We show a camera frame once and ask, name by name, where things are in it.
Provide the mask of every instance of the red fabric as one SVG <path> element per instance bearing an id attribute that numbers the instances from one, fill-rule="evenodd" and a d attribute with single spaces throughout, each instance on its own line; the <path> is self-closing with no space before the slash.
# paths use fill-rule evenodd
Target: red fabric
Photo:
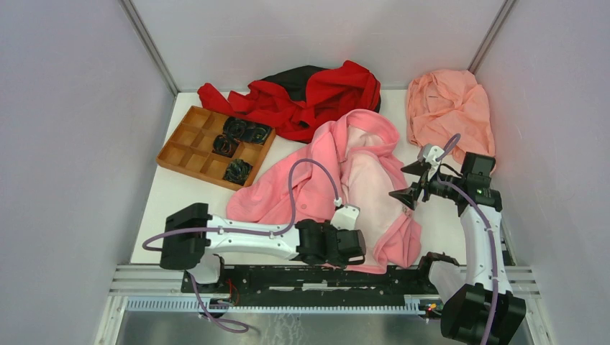
<path id="1" fill-rule="evenodd" d="M 306 102 L 292 101 L 283 87 L 263 80 L 253 81 L 248 88 L 245 96 L 231 91 L 228 100 L 210 83 L 197 93 L 205 109 L 267 124 L 281 137 L 307 143 L 323 123 L 353 109 L 374 110 L 380 97 L 375 76 L 352 61 L 313 74 L 307 81 Z"/>

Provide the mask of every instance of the wooden tray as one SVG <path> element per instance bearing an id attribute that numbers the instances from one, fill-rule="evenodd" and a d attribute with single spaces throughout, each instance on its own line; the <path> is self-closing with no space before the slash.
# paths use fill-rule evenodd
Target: wooden tray
<path id="1" fill-rule="evenodd" d="M 276 131 L 271 129 L 264 144 L 239 142 L 233 156 L 225 157 L 212 152 L 212 143 L 222 134 L 228 118 L 227 115 L 192 106 L 159 152 L 157 163 L 169 170 L 232 190 L 252 185 L 276 138 Z M 238 158 L 252 165 L 244 185 L 222 179 L 229 163 Z"/>

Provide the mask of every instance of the peach fabric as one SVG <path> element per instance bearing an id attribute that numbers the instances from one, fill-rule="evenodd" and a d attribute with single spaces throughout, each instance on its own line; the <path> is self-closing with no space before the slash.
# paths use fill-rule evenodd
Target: peach fabric
<path id="1" fill-rule="evenodd" d="M 443 147 L 460 133 L 455 161 L 462 163 L 466 152 L 496 155 L 487 93 L 467 70 L 437 70 L 414 79 L 406 94 L 406 118 L 412 144 Z"/>
<path id="2" fill-rule="evenodd" d="M 388 192 L 406 188 L 403 163 L 392 152 L 400 136 L 383 116 L 363 109 L 319 127 L 310 144 L 284 158 L 250 187 L 238 190 L 227 205 L 227 217 L 262 224 L 290 221 L 288 171 L 297 160 L 311 158 L 331 173 L 344 203 L 360 208 L 356 229 L 367 247 L 365 263 L 350 270 L 383 274 L 389 262 L 408 267 L 419 256 L 421 227 Z M 324 221 L 334 214 L 334 192 L 328 177 L 313 164 L 295 169 L 296 220 Z"/>

